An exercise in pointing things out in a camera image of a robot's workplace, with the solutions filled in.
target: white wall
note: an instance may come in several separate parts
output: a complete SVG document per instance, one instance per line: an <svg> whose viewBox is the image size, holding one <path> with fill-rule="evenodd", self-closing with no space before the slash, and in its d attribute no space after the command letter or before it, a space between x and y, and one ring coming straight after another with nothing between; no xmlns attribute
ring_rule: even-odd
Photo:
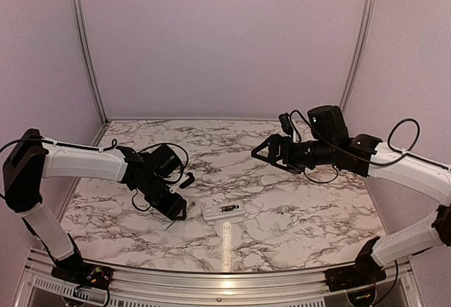
<svg viewBox="0 0 451 307"><path fill-rule="evenodd" d="M377 0L357 84L346 113L352 134L387 139L404 117L421 123L415 152L451 163L451 0ZM398 146L414 136L406 127ZM368 187L390 232L426 216L437 203L381 180ZM451 249L415 256L412 262L425 307L450 305Z"/></svg>
<svg viewBox="0 0 451 307"><path fill-rule="evenodd" d="M100 124L71 1L0 0L0 15L0 146L29 127L55 139L91 143ZM9 151L0 156L1 165ZM44 202L53 211L69 184L61 179L43 183ZM0 305L10 306L32 238L2 200L0 242Z"/></svg>
<svg viewBox="0 0 451 307"><path fill-rule="evenodd" d="M336 104L364 0L82 0L110 118Z"/></svg>

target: black electronic component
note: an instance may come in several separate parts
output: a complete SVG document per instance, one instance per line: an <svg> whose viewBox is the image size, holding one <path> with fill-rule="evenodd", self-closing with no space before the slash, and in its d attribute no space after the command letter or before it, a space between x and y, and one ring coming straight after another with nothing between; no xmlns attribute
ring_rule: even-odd
<svg viewBox="0 0 451 307"><path fill-rule="evenodd" d="M315 139L321 137L333 144L341 144L350 136L340 108L336 105L325 105L311 109L307 112L309 121L314 130L311 134Z"/></svg>
<svg viewBox="0 0 451 307"><path fill-rule="evenodd" d="M285 134L288 134L289 136L293 136L293 133L295 133L295 131L293 130L293 126L291 125L290 122L290 115L288 113L282 113L281 115L279 115L279 121L280 124L282 125L282 131L284 131Z"/></svg>
<svg viewBox="0 0 451 307"><path fill-rule="evenodd" d="M155 151L138 154L130 147L118 146L117 149L123 153L127 161L127 169L121 183L127 184L130 190L140 190L144 194L145 201L167 218L184 220L186 200L178 193L169 191L162 179L163 175L170 175L182 162L170 148L160 150L161 147L163 146L160 146L157 149L158 153L154 155Z"/></svg>
<svg viewBox="0 0 451 307"><path fill-rule="evenodd" d="M229 206L222 206L221 212L231 212L239 209L240 207L238 205L229 205Z"/></svg>

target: gray marble veining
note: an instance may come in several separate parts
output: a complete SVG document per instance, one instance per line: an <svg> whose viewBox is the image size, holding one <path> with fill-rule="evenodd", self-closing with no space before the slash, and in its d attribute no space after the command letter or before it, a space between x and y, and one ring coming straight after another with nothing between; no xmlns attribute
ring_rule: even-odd
<svg viewBox="0 0 451 307"><path fill-rule="evenodd" d="M311 139L305 127L300 131ZM258 272L352 261L366 240L385 233L362 179L341 172L330 184L314 184L251 158L275 132L278 123L261 121L113 122L102 146L116 138L137 150L157 142L187 149L196 182L179 193L196 206L166 231L171 222L153 209L136 211L125 185L86 179L62 225L85 258L135 267ZM334 174L320 167L310 176ZM237 200L247 212L241 221L204 222L203 206ZM135 202L147 206L142 195Z"/></svg>

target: black bracket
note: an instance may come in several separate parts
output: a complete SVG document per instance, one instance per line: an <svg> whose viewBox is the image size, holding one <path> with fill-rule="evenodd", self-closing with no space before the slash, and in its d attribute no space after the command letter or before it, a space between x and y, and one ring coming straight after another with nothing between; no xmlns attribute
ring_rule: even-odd
<svg viewBox="0 0 451 307"><path fill-rule="evenodd" d="M258 145L255 149L251 151L251 157L259 159L260 161L264 161L266 163L270 163L272 166L280 168L281 170L288 171L290 173L294 173L296 175L302 173L302 169L293 168L289 165L281 165L279 161L283 161L285 159L283 155L283 145L287 143L286 139L290 139L289 137L282 137L279 134L272 134L268 138L265 139L263 143ZM268 149L267 154L261 155L259 152L264 149Z"/></svg>
<svg viewBox="0 0 451 307"><path fill-rule="evenodd" d="M86 263L70 235L69 238L74 247L74 253L71 256L62 261L57 261L49 253L49 256L55 262L55 266L51 270L51 276L77 284L79 288L108 289L113 269L103 265Z"/></svg>
<svg viewBox="0 0 451 307"><path fill-rule="evenodd" d="M385 271L371 257L379 237L368 240L359 252L355 265L331 268L326 271L326 284L331 292L373 284L387 279Z"/></svg>

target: aluminum frame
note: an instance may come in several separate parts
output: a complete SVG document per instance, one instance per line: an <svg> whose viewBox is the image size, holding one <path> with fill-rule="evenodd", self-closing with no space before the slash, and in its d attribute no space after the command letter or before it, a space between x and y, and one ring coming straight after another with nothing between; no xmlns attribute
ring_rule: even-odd
<svg viewBox="0 0 451 307"><path fill-rule="evenodd" d="M104 103L101 99L99 84L97 83L97 77L92 62L91 52L89 50L89 42L86 33L86 24L83 15L82 0L72 0L73 11L75 14L75 23L77 25L78 39L80 40L80 46L83 54L83 61L87 71L87 77L89 82L89 88L91 89L92 97L94 99L94 105L99 116L102 125L108 124L108 118L104 108Z"/></svg>
<svg viewBox="0 0 451 307"><path fill-rule="evenodd" d="M26 307L30 301L35 280L41 278L71 288L70 283L50 276L53 263L47 254L32 249L20 279L14 307ZM343 294L329 292L324 270L340 265L264 273L205 273L151 270L111 265L114 269L110 291L111 300L151 301L157 306L295 306L308 300ZM422 307L421 299L407 259L399 262L400 284L403 285L409 307ZM387 280L392 282L395 266L386 269ZM103 301L105 293L97 290L83 290L92 294L93 300Z"/></svg>
<svg viewBox="0 0 451 307"><path fill-rule="evenodd" d="M362 21L360 22L359 36L357 37L357 43L354 50L354 56L352 57L350 71L347 74L345 88L343 89L340 100L340 107L343 113L346 113L351 99L352 90L354 89L355 83L357 81L357 74L359 73L365 44L368 41L369 30L371 27L371 21L373 19L375 5L376 0L365 0L364 2L364 12L362 14Z"/></svg>

